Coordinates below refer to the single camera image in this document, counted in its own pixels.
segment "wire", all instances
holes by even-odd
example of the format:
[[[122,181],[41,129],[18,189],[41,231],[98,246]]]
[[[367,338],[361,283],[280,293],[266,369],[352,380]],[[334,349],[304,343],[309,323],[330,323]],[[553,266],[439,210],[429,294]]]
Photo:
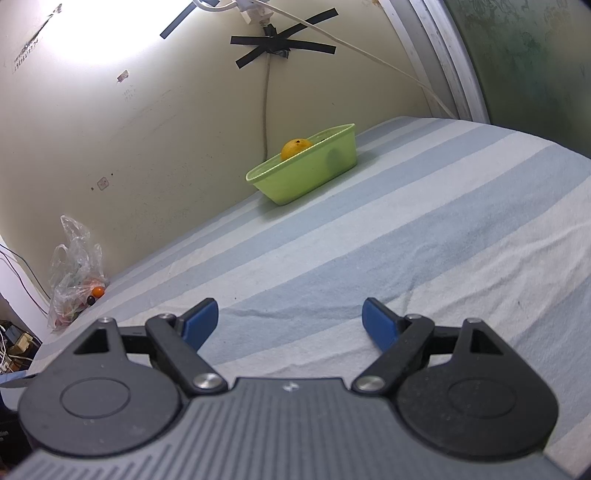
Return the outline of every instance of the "wire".
[[[18,274],[18,271],[16,268],[14,268],[13,264],[10,262],[10,258],[8,258],[7,254],[0,251],[0,254],[4,255],[4,258],[6,258],[6,261],[8,262],[8,265],[10,266],[10,268],[12,268],[12,271],[14,272],[14,274],[18,277],[19,281],[21,282],[22,287],[25,289],[25,291],[27,292],[27,295],[29,295],[29,298],[33,301],[33,303],[35,305],[37,305],[37,308],[39,310],[41,310],[45,315],[47,315],[47,312],[45,310],[43,310],[43,308],[41,308],[41,306],[37,303],[37,301],[33,298],[33,296],[29,293],[29,291],[27,290],[27,287],[25,286],[25,284],[22,281],[21,276]]]
[[[437,96],[437,94],[433,90],[431,90],[427,85],[425,85],[423,82],[417,80],[412,75],[409,75],[405,71],[399,69],[398,67],[395,67],[394,65],[388,63],[387,61],[379,59],[375,55],[372,55],[371,53],[366,52],[365,50],[362,50],[361,48],[358,48],[355,45],[351,45],[350,43],[346,42],[345,40],[341,40],[340,38],[335,37],[333,34],[328,33],[326,30],[322,30],[320,27],[317,27],[316,25],[313,25],[313,24],[307,22],[306,20],[302,20],[301,18],[298,18],[295,15],[292,15],[291,13],[285,12],[285,11],[281,10],[280,8],[277,8],[277,7],[274,7],[268,3],[262,2],[261,0],[251,0],[251,1],[263,6],[265,8],[268,8],[272,12],[278,13],[280,15],[283,15],[284,17],[287,17],[287,18],[291,18],[293,21],[299,22],[302,25],[305,25],[306,27],[311,28],[312,30],[316,30],[318,33],[321,33],[325,37],[330,38],[332,41],[337,42],[344,47],[350,48],[351,50],[356,51],[357,53],[361,53],[361,55],[369,58],[370,60],[373,60],[376,63],[379,63],[380,65],[384,65],[384,66],[390,67],[391,69],[394,69],[396,72],[400,73],[401,75],[404,75],[407,79],[412,80],[414,83],[419,85],[425,93],[428,93],[429,95],[431,95],[433,97],[433,99],[441,106],[441,108],[443,108],[445,113],[447,113],[450,118],[457,120],[457,117],[452,113],[452,111],[449,108],[446,107],[445,103],[443,103],[443,100],[441,100]]]
[[[30,362],[32,362],[32,361],[33,361],[33,359],[32,359],[32,358],[29,358],[29,357],[27,357],[27,356],[11,355],[10,353],[7,353],[7,355],[8,355],[10,358],[18,358],[19,360],[29,360]]]
[[[197,5],[201,10],[205,10],[206,12],[225,12],[226,10],[231,10],[232,8],[238,6],[236,2],[230,2],[222,7],[212,7],[211,5],[204,4],[199,0],[193,0],[193,3]]]
[[[4,339],[4,335],[0,333],[0,339],[2,341],[2,360],[0,361],[0,369],[4,368],[4,359],[6,358],[6,340]]]
[[[262,94],[262,142],[263,161],[269,157],[269,141],[267,139],[267,98],[269,97],[269,76],[271,74],[271,54],[267,53],[267,69],[265,72],[265,87]]]
[[[35,280],[37,280],[37,283],[39,284],[39,286],[41,287],[43,293],[46,295],[46,297],[48,299],[50,299],[51,297],[47,294],[47,292],[45,291],[45,289],[43,288],[43,285],[41,285],[41,282],[39,281],[39,279],[37,278],[37,276],[35,275],[35,272],[33,271],[33,269],[31,268],[31,266],[29,265],[29,263],[27,262],[27,260],[25,260],[23,257],[21,257],[19,254],[17,254],[16,252],[14,252],[13,250],[10,250],[8,247],[5,247],[4,245],[0,244],[0,247],[2,247],[5,250],[8,250],[10,253],[12,253],[13,255],[16,255],[18,258],[20,258],[22,261],[25,262],[25,265],[27,266],[27,268],[30,270],[30,272],[33,274],[33,277],[35,277]]]

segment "striped bed sheet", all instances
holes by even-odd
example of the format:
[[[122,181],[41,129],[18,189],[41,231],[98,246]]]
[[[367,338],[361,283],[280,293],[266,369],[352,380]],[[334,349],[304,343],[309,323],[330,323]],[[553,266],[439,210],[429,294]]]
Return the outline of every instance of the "striped bed sheet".
[[[141,325],[205,297],[200,354],[236,376],[343,377],[377,356],[372,296],[438,325],[484,318],[551,385],[547,454],[591,462],[591,163],[550,141],[400,117],[358,135],[353,170],[285,206],[255,194],[115,278],[40,349],[41,371],[99,316]]]

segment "small orange fruit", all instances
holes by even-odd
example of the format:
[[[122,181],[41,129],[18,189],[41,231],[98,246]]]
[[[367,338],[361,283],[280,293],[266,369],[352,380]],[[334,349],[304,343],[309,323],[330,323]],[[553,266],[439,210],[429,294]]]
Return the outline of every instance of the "small orange fruit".
[[[312,142],[305,138],[289,140],[289,142],[283,145],[283,148],[281,149],[281,160],[285,161],[288,158],[303,152],[306,148],[310,148],[312,145]]]
[[[105,294],[105,288],[104,287],[94,287],[92,289],[92,296],[96,299],[101,298],[103,295]]]

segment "green plastic basket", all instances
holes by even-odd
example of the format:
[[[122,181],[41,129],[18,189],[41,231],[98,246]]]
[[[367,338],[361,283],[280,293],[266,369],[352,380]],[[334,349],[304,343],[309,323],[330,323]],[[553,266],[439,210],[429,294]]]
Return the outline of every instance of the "green plastic basket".
[[[275,155],[248,172],[246,181],[285,205],[357,164],[355,124],[329,128],[308,140],[312,147],[285,161]]]

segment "blue gripper pad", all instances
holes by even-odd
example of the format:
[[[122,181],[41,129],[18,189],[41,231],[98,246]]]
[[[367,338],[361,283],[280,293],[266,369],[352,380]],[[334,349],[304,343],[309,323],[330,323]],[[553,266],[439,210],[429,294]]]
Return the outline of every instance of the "blue gripper pad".
[[[214,299],[205,299],[179,318],[179,333],[195,351],[199,350],[205,340],[217,326],[219,309]]]
[[[382,352],[398,340],[396,321],[402,318],[378,300],[374,298],[365,300],[361,310],[361,320],[363,328]]]

